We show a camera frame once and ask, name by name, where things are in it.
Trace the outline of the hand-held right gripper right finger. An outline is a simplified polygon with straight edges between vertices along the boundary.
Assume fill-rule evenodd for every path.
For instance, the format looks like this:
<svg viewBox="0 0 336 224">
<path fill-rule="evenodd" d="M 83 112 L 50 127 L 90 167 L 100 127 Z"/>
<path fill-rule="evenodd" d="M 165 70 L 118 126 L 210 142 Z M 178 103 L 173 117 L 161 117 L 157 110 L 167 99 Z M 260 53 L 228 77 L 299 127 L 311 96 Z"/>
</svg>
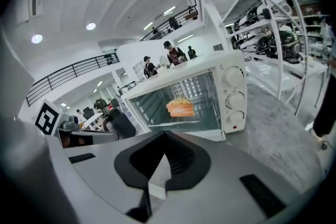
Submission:
<svg viewBox="0 0 336 224">
<path fill-rule="evenodd" d="M 181 132 L 178 135 L 207 151 L 211 167 L 194 188 L 168 191 L 166 200 L 151 217 L 152 223 L 266 221 L 267 215 L 240 181 L 246 175 L 256 175 L 285 206 L 301 195 L 283 176 L 239 148 Z"/>
</svg>

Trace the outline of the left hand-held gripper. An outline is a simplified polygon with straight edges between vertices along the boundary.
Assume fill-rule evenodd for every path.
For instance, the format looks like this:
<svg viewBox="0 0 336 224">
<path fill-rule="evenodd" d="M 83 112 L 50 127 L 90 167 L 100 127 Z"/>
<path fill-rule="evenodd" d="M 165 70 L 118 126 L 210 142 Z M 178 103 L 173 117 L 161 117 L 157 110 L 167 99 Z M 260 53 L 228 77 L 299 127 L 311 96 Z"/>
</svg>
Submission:
<svg viewBox="0 0 336 224">
<path fill-rule="evenodd" d="M 40 106 L 35 125 L 45 135 L 57 136 L 63 148 L 96 145 L 119 140 L 117 133 L 79 131 L 77 116 L 65 113 L 46 99 Z"/>
</svg>

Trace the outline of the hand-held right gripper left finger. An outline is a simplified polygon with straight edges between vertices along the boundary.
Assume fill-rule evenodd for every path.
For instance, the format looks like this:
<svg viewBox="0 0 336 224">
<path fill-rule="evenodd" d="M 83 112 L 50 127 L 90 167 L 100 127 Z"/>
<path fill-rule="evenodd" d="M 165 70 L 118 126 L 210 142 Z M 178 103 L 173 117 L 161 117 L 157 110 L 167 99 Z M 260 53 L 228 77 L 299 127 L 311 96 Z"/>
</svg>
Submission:
<svg viewBox="0 0 336 224">
<path fill-rule="evenodd" d="M 165 156 L 159 158 L 158 167 L 146 181 L 148 193 L 127 186 L 114 167 L 114 160 L 120 152 L 141 143 L 150 135 L 151 133 L 141 134 L 109 143 L 67 148 L 65 153 L 67 157 L 87 153 L 94 155 L 88 160 L 73 163 L 73 167 L 95 194 L 123 216 L 133 208 L 146 205 L 150 212 L 155 212 L 165 201 Z"/>
</svg>

